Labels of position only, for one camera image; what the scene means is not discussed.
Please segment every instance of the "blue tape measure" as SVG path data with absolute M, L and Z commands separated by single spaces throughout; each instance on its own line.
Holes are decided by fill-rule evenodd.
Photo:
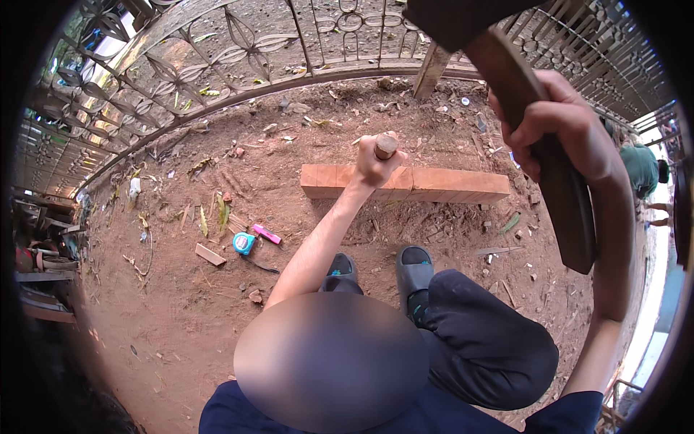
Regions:
M 242 255 L 248 255 L 255 243 L 255 237 L 245 232 L 234 235 L 234 250 Z

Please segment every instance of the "pink highlighter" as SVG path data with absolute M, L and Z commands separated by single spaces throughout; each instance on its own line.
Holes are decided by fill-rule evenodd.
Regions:
M 267 238 L 268 240 L 270 240 L 271 242 L 273 242 L 275 244 L 280 244 L 280 242 L 282 241 L 282 238 L 280 238 L 277 235 L 273 234 L 272 232 L 268 231 L 267 229 L 265 229 L 264 226 L 260 226 L 259 224 L 254 224 L 253 230 L 255 232 L 258 232 L 258 234 L 260 236 L 262 236 L 263 238 Z

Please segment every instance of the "navy blue shirt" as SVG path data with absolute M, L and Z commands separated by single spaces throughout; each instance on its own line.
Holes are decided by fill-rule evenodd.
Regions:
M 524 433 L 591 434 L 598 421 L 601 405 L 600 392 L 568 394 L 528 417 Z M 303 433 L 263 415 L 246 399 L 236 381 L 222 383 L 200 416 L 200 434 L 260 432 Z M 384 424 L 362 432 L 517 434 L 518 431 L 427 384 L 405 411 Z

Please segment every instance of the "metal grille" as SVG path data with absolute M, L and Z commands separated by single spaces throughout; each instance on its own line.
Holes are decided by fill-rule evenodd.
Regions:
M 30 107 L 43 119 L 22 126 L 16 186 L 72 197 L 85 177 L 225 106 L 302 85 L 416 75 L 430 43 L 391 0 L 152 4 L 153 18 L 131 40 L 101 0 L 81 6 L 92 25 L 61 35 L 67 49 Z M 672 100 L 655 52 L 617 1 L 556 0 L 498 25 L 533 67 L 560 71 L 613 119 L 630 122 Z M 96 54 L 87 43 L 94 27 L 127 44 Z M 84 68 L 65 67 L 68 58 Z M 462 53 L 444 76 L 479 78 Z

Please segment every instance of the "wooden handle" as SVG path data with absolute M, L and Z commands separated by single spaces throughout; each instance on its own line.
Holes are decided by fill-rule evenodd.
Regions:
M 398 146 L 400 146 L 398 139 L 381 133 L 376 136 L 376 146 L 373 148 L 373 152 L 379 160 L 388 160 L 398 150 Z
M 481 33 L 463 50 L 494 91 L 512 129 L 521 124 L 529 104 L 549 100 L 530 66 L 497 30 Z M 595 261 L 595 226 L 586 181 L 556 135 L 544 135 L 530 151 L 540 163 L 540 189 L 555 228 L 561 261 L 588 274 Z

